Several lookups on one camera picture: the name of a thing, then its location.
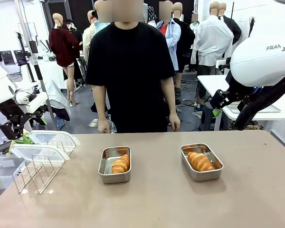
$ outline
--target rectangular metal pan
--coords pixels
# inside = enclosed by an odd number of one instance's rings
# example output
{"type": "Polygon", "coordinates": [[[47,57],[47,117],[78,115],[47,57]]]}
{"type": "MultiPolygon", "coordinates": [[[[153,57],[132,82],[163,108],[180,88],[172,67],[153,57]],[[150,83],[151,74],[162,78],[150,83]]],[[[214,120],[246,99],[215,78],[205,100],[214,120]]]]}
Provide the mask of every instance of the rectangular metal pan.
{"type": "Polygon", "coordinates": [[[128,146],[108,147],[102,152],[98,173],[101,176],[103,183],[122,183],[130,180],[132,168],[131,148],[128,146]],[[127,172],[112,174],[112,164],[124,154],[130,157],[130,168],[127,172]]]}
{"type": "Polygon", "coordinates": [[[183,161],[183,164],[187,167],[192,179],[194,179],[195,181],[208,181],[220,177],[224,165],[208,145],[204,143],[183,145],[180,147],[180,150],[181,150],[181,159],[183,161]],[[189,152],[203,153],[210,159],[211,163],[214,165],[216,169],[204,172],[198,171],[188,161],[189,152]]]}

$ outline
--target light stand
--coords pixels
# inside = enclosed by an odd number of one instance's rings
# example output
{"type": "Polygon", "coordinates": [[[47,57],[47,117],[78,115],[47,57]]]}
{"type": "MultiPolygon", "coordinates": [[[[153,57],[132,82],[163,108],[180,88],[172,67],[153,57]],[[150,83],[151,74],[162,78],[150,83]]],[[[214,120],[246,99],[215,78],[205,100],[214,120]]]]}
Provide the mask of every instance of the light stand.
{"type": "MultiPolygon", "coordinates": [[[[25,24],[24,24],[24,20],[23,20],[23,16],[22,16],[22,13],[21,13],[19,1],[18,0],[14,0],[14,1],[15,1],[15,4],[16,4],[16,8],[17,8],[19,19],[20,19],[21,27],[22,27],[22,30],[23,30],[23,38],[25,39],[26,43],[28,44],[29,52],[31,54],[31,57],[29,58],[30,62],[31,62],[31,64],[35,68],[35,71],[36,71],[36,74],[37,74],[37,78],[38,78],[38,80],[40,81],[40,84],[41,84],[42,91],[47,94],[47,90],[46,90],[46,88],[44,86],[44,83],[43,83],[43,78],[42,78],[42,74],[41,74],[41,71],[40,71],[40,68],[39,68],[39,65],[38,65],[37,58],[35,57],[35,54],[33,53],[32,48],[31,48],[30,43],[29,43],[29,37],[28,37],[28,33],[27,33],[27,30],[26,30],[26,27],[25,27],[25,24]]],[[[54,128],[55,128],[56,131],[58,131],[57,125],[56,125],[56,121],[55,121],[55,117],[54,117],[53,110],[51,108],[51,104],[49,102],[49,99],[46,100],[46,103],[47,103],[48,112],[49,112],[49,114],[50,114],[50,116],[52,118],[52,122],[53,122],[54,128]]]]}

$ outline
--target croissant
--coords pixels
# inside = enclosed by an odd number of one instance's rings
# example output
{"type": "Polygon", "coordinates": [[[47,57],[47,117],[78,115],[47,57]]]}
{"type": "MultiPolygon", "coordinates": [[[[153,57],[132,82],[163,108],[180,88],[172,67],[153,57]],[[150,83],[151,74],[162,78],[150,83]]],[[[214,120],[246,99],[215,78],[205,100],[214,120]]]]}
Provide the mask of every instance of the croissant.
{"type": "Polygon", "coordinates": [[[112,164],[112,174],[127,172],[130,168],[130,158],[127,154],[117,159],[112,164]]]}
{"type": "Polygon", "coordinates": [[[189,152],[188,161],[199,171],[215,170],[209,158],[202,153],[189,152]]]}

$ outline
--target beige shirt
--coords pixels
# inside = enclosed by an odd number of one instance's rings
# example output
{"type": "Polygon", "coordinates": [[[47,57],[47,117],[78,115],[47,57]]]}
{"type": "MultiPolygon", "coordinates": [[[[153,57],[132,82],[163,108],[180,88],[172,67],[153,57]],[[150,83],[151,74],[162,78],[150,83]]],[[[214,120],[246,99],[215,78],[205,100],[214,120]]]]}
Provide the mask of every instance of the beige shirt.
{"type": "Polygon", "coordinates": [[[95,34],[95,25],[93,23],[90,25],[90,27],[84,30],[84,33],[82,35],[83,51],[86,63],[88,62],[89,59],[90,44],[94,34],[95,34]]]}

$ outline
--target red shirt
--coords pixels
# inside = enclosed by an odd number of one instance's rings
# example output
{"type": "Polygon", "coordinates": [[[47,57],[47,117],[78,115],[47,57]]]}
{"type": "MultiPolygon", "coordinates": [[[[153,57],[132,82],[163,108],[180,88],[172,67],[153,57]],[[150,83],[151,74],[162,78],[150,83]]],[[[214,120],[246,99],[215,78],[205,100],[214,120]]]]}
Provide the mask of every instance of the red shirt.
{"type": "Polygon", "coordinates": [[[162,25],[160,27],[160,32],[164,35],[164,37],[166,36],[167,27],[168,27],[168,24],[162,25]]]}
{"type": "Polygon", "coordinates": [[[56,55],[57,64],[67,67],[76,57],[79,58],[79,43],[72,33],[64,28],[53,29],[49,32],[49,45],[56,55]]]}

